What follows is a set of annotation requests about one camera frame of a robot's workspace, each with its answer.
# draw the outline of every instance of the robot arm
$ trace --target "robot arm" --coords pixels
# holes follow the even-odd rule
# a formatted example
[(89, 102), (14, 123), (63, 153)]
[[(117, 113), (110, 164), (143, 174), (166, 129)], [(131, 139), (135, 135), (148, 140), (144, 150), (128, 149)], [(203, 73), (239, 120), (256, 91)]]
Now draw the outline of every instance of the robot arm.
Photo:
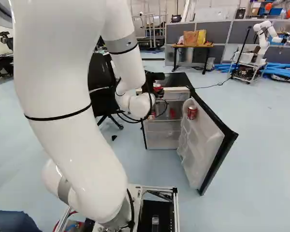
[(136, 118), (143, 118), (150, 110), (149, 95), (143, 93), (134, 96), (127, 92), (145, 83), (145, 72), (130, 11), (123, 0), (107, 1), (107, 15), (102, 38), (121, 76), (116, 88), (116, 100), (122, 110), (131, 112)]
[(273, 3), (268, 3), (265, 6), (266, 11), (270, 11), (272, 7), (277, 6), (279, 4), (285, 4), (286, 18), (290, 18), (290, 0), (275, 0)]
[(258, 54), (260, 55), (264, 55), (270, 45), (270, 43), (266, 40), (263, 29), (266, 29), (269, 32), (269, 34), (272, 37), (272, 41), (274, 43), (281, 43), (281, 44), (289, 43), (290, 44), (290, 41), (287, 40), (289, 37), (289, 34), (286, 34), (284, 38), (280, 38), (277, 35), (272, 23), (269, 20), (266, 20), (262, 23), (255, 24), (253, 26), (253, 29), (259, 37), (260, 50)]
[(14, 84), (26, 118), (50, 156), (43, 169), (47, 189), (84, 216), (116, 228), (131, 214), (128, 180), (102, 136), (91, 109), (87, 72), (102, 34), (122, 81), (120, 106), (142, 117), (149, 95), (125, 0), (11, 0)]

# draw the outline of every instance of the gray floor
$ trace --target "gray floor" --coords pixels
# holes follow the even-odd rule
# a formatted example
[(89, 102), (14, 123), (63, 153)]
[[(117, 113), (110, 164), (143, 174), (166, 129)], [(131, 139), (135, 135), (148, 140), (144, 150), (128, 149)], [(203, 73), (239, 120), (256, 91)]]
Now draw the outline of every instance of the gray floor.
[[(145, 68), (169, 72), (164, 61)], [(226, 79), (218, 72), (187, 72), (195, 87)], [(290, 232), (290, 84), (230, 80), (197, 93), (239, 137), (203, 197), (189, 188), (175, 151), (144, 149), (140, 125), (101, 126), (131, 183), (177, 186), (183, 232)], [(111, 142), (111, 135), (117, 139)], [(23, 210), (44, 232), (65, 205), (46, 191), (41, 168), (47, 157), (22, 115), (13, 81), (0, 85), (0, 209)]]

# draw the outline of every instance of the coca-cola can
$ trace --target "coca-cola can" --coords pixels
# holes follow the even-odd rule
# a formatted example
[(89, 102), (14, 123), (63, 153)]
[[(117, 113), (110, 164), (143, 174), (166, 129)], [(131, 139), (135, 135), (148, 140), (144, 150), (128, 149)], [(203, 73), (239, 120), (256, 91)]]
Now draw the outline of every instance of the coca-cola can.
[(189, 120), (194, 120), (197, 117), (198, 108), (194, 105), (188, 107), (187, 117)]

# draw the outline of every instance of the office chair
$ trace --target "office chair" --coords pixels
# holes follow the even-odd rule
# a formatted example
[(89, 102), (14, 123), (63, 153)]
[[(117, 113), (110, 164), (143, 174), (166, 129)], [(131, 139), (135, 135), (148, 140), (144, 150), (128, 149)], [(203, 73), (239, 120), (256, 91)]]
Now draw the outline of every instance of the office chair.
[(124, 129), (112, 116), (123, 111), (115, 100), (116, 79), (109, 54), (93, 53), (88, 69), (88, 89), (95, 117), (102, 116), (98, 126), (108, 117), (120, 130)]
[(1, 41), (1, 43), (6, 44), (8, 46), (8, 48), (13, 51), (13, 41), (14, 41), (14, 39), (13, 39), (13, 37), (9, 38), (8, 37), (9, 34), (10, 33), (8, 31), (0, 32), (0, 36), (1, 36), (0, 37), (0, 41)]
[[(10, 59), (0, 58), (0, 77), (10, 77), (13, 75), (13, 67), (10, 63)], [(1, 73), (2, 69), (5, 69), (7, 73)]]

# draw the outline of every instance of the open fridge door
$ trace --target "open fridge door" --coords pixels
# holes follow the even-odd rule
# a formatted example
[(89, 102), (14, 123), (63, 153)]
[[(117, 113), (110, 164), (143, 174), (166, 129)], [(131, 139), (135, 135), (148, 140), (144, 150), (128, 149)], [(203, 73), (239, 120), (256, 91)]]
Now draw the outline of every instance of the open fridge door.
[[(187, 117), (188, 107), (197, 108), (194, 120)], [(238, 134), (227, 127), (209, 106), (191, 90), (183, 104), (179, 154), (189, 184), (204, 195), (227, 156)]]

